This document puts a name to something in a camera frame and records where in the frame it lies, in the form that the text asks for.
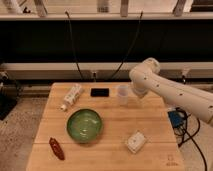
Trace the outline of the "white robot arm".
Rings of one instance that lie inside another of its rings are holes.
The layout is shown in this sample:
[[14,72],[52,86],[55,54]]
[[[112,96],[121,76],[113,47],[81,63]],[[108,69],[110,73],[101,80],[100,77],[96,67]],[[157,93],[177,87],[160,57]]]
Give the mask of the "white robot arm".
[[168,80],[159,72],[160,64],[155,58],[136,65],[129,72],[132,91],[143,98],[151,90],[213,127],[213,93]]

